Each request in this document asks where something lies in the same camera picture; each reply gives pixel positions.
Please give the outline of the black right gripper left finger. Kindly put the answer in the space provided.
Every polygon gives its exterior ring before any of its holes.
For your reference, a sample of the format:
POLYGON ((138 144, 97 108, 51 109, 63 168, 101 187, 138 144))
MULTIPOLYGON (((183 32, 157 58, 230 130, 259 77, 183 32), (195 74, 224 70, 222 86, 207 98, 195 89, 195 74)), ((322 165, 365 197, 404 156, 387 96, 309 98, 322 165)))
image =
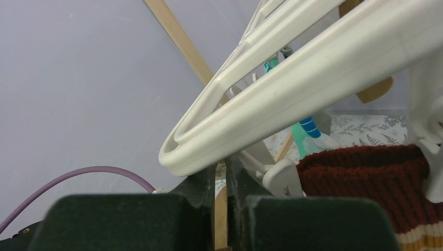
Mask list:
POLYGON ((208 214, 181 195, 74 195, 57 201, 30 250, 207 250, 208 214))

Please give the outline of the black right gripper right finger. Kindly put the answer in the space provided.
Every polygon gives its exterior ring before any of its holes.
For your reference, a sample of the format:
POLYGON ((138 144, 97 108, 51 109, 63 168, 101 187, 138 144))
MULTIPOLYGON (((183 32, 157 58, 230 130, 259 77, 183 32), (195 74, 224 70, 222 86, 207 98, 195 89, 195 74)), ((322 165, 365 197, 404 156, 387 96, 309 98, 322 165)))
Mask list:
POLYGON ((400 250, 373 201, 253 196, 242 211, 241 250, 400 250))

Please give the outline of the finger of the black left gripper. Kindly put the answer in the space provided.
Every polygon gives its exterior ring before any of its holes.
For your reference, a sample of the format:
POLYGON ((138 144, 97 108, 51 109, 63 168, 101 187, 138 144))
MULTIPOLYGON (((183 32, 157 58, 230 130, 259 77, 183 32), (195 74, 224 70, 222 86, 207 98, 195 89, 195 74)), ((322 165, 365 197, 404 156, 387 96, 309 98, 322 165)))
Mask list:
POLYGON ((237 156, 232 155, 226 161, 228 244, 232 250, 254 250, 254 227, 247 198, 271 194, 249 174, 237 156))
POLYGON ((170 191, 171 194, 183 196, 204 222, 210 219, 214 202, 215 170, 216 164, 211 165, 188 176, 170 191))

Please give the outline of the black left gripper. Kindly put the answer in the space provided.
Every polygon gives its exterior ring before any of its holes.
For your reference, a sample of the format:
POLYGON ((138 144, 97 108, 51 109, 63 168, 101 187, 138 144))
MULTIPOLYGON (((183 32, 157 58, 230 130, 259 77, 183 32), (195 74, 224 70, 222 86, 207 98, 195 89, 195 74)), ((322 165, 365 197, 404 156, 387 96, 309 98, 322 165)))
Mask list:
POLYGON ((1 240, 1 251, 26 251, 34 238, 41 221, 26 226, 12 237, 1 240))

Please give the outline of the white plastic clip hanger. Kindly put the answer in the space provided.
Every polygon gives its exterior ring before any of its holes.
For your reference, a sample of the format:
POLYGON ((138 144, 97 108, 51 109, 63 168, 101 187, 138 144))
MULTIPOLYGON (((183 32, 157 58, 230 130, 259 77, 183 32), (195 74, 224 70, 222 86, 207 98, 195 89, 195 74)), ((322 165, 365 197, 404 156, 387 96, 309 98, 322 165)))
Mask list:
POLYGON ((364 1, 223 106, 225 92, 340 1, 262 1, 238 46, 166 138, 159 162, 188 176, 400 71, 410 69, 409 141, 442 202, 442 1, 364 1))

